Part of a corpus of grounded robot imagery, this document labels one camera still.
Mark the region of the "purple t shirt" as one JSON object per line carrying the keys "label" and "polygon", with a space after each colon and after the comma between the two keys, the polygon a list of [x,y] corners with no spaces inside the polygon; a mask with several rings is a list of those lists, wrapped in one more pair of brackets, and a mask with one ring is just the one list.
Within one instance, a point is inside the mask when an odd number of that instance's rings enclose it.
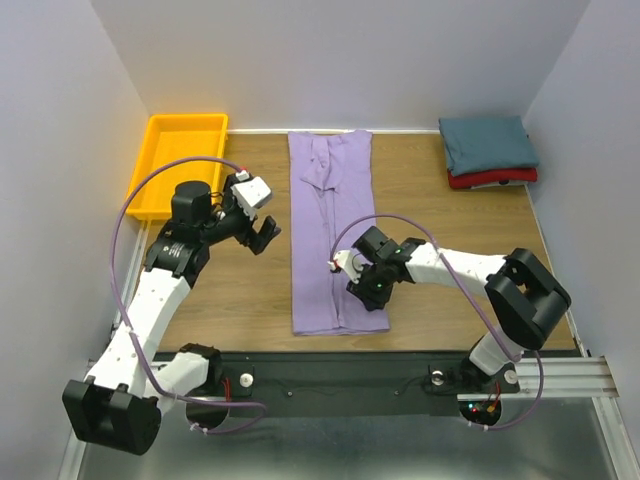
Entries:
{"label": "purple t shirt", "polygon": [[372,134],[288,134],[290,159],[292,329],[296,335],[360,335],[390,329],[330,271],[331,248],[354,220],[375,212]]}

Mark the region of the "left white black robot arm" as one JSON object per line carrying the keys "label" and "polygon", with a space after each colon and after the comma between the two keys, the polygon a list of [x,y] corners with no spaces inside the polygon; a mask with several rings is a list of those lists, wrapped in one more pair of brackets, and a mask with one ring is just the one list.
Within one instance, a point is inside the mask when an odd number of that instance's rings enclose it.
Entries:
{"label": "left white black robot arm", "polygon": [[210,186],[176,186],[171,216],[147,251],[135,295],[105,352],[83,380],[67,383],[62,402],[77,439],[142,455],[155,441],[162,417],[179,401],[213,409],[212,419],[192,428],[215,431],[232,410],[263,404],[232,400],[232,381],[221,353],[188,343],[159,372],[151,362],[180,304],[210,259],[212,245],[234,238],[258,255],[280,232],[272,217],[253,227],[272,197],[260,177],[246,171],[227,176],[220,203]]}

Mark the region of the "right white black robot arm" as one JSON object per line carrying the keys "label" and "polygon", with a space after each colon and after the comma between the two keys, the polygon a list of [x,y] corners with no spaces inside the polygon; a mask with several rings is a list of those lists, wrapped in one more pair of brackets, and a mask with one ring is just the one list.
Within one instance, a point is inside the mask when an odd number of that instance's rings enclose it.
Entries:
{"label": "right white black robot arm", "polygon": [[424,239],[397,243],[377,227],[348,250],[332,254],[330,268],[346,273],[347,290],[368,311],[382,310],[395,285],[433,284],[458,288],[476,312],[487,299],[496,319],[462,360],[460,383],[482,390],[526,351],[540,350],[571,305],[560,282],[527,249],[480,255],[444,249]]}

